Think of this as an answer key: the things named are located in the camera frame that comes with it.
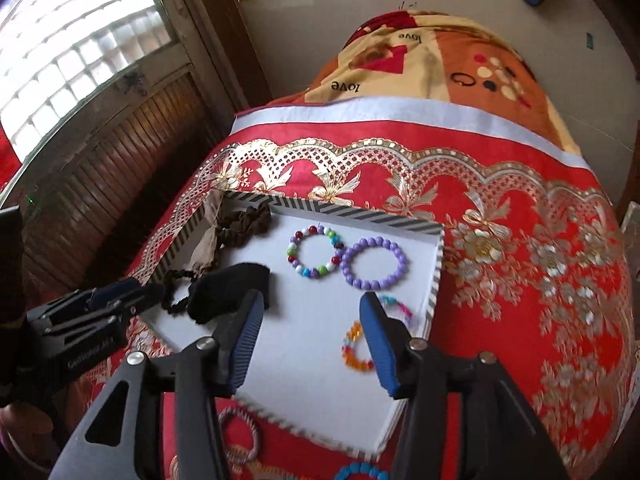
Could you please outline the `left hand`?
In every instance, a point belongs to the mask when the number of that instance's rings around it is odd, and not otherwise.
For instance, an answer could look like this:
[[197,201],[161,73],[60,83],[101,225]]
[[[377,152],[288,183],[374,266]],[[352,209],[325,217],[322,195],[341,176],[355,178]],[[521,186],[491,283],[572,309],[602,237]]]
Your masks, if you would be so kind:
[[52,455],[53,424],[43,411],[26,404],[9,404],[1,409],[1,422],[20,450],[36,462]]

